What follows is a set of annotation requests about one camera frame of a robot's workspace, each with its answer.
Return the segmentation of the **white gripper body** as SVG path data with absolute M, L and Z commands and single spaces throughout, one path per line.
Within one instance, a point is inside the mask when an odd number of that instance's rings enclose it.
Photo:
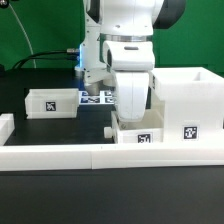
M 102 56 L 115 81 L 116 111 L 123 122 L 141 121 L 146 107 L 149 73 L 155 57 L 151 42 L 105 41 Z

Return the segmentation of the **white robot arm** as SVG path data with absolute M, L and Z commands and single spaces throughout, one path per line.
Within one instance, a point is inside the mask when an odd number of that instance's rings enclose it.
M 83 0 L 85 36 L 76 70 L 91 95 L 100 83 L 115 88 L 121 121 L 143 118 L 155 66 L 153 31 L 173 26 L 185 6 L 186 0 Z

